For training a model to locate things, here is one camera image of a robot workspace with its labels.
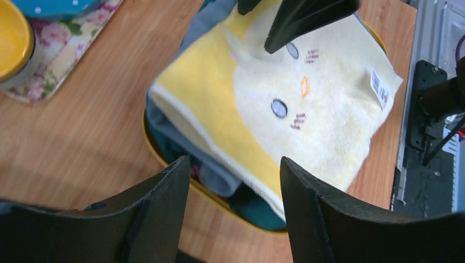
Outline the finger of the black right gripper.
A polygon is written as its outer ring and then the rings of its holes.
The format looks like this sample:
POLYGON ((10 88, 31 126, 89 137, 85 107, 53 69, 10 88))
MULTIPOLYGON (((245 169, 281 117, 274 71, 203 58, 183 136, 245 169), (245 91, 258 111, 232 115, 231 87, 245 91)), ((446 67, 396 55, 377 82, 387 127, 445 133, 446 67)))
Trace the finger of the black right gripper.
POLYGON ((284 0, 264 44, 273 54, 294 39, 354 14, 359 0, 284 0))
POLYGON ((237 10, 241 15, 246 15, 257 7, 261 0, 238 0, 237 10))

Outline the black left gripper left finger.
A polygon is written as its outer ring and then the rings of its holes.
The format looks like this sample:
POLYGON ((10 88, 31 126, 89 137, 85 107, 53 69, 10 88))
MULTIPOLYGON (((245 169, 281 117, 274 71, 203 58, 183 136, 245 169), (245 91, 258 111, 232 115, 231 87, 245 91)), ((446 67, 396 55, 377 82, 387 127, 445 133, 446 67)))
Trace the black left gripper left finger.
POLYGON ((190 183, 180 157, 83 210, 1 200, 1 262, 175 262, 190 183))

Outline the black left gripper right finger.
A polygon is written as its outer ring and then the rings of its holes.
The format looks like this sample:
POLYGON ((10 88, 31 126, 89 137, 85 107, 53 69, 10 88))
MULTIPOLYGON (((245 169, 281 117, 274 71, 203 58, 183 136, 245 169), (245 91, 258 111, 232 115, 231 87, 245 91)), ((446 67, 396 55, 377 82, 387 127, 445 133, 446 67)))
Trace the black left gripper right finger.
POLYGON ((282 157, 294 262, 464 262, 464 213, 429 219, 357 199, 282 157))

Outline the dark green garment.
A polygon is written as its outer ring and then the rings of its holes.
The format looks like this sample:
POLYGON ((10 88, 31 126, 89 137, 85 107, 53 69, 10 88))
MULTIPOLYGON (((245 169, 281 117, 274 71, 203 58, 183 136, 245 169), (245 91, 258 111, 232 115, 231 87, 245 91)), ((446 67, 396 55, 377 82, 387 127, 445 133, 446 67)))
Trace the dark green garment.
POLYGON ((150 124, 146 117, 144 129, 161 160, 170 163, 181 156, 190 158, 190 176, 196 189, 258 228, 275 232, 285 230, 286 223, 270 205, 222 165, 185 141, 191 151, 186 150, 150 124))

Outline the beige sandal shoe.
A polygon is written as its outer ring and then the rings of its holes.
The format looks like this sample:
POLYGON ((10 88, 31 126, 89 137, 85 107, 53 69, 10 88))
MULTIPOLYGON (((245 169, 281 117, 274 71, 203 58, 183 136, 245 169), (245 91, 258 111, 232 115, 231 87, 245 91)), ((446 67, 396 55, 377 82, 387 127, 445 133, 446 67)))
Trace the beige sandal shoe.
POLYGON ((356 15, 264 49, 280 1, 237 4, 155 79, 147 96, 195 146, 284 219, 280 160, 345 191, 402 84, 356 15))

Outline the light blue denim jeans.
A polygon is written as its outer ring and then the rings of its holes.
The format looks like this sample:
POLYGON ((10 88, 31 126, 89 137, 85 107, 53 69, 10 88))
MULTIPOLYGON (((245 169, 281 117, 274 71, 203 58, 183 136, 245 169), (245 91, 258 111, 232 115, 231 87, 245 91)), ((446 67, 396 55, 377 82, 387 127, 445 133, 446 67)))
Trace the light blue denim jeans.
MULTIPOLYGON (((194 41, 222 22, 231 13, 237 1, 204 1, 198 13, 192 19, 175 59, 194 41)), ((149 131, 167 162, 179 155, 188 155, 191 178, 201 186, 226 199, 238 198, 247 191, 247 186, 237 176, 232 175, 223 165, 200 150, 187 139, 168 119, 166 113, 147 96, 145 117, 149 131)))

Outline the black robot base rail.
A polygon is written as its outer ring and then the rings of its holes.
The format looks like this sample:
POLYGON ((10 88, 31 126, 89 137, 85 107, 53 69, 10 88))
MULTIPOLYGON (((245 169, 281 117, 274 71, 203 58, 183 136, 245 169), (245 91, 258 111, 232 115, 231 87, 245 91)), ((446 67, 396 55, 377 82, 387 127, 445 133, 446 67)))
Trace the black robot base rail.
POLYGON ((464 1, 411 1, 417 9, 394 175, 392 211, 421 218, 464 211, 464 113, 429 118, 423 93, 456 76, 464 57, 464 1))

